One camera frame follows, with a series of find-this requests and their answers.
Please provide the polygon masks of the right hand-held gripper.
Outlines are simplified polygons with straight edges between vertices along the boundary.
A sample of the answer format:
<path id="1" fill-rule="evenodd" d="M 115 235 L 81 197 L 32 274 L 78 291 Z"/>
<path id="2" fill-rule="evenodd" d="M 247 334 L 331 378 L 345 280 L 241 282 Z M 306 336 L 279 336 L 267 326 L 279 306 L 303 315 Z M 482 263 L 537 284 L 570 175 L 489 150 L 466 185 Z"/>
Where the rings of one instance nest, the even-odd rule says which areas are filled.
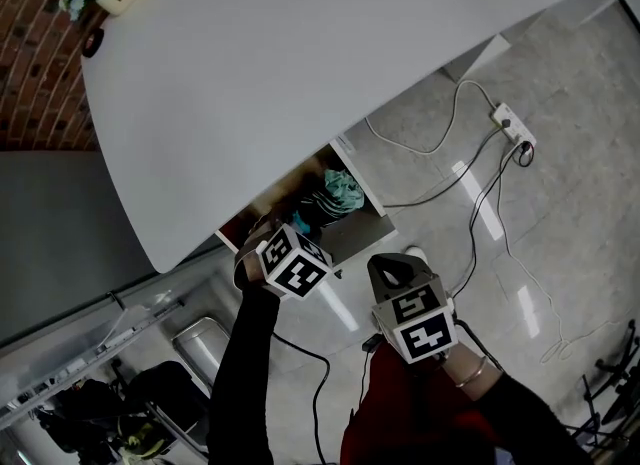
<path id="1" fill-rule="evenodd" d="M 376 254 L 367 270 L 376 301 L 373 316 L 406 363 L 444 353 L 458 343 L 453 302 L 440 276 L 422 258 Z"/>

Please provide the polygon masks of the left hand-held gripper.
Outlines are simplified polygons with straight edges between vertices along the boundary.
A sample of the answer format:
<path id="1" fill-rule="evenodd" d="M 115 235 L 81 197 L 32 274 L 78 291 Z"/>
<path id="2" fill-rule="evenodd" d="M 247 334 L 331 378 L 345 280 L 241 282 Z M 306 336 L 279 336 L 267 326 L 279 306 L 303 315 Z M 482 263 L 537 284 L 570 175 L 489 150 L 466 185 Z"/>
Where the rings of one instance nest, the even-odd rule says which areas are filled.
<path id="1" fill-rule="evenodd" d="M 330 254 L 288 224 L 254 234 L 236 253 L 233 283 L 239 290 L 250 283 L 250 258 L 257 261 L 260 280 L 285 297 L 304 299 L 333 273 Z"/>

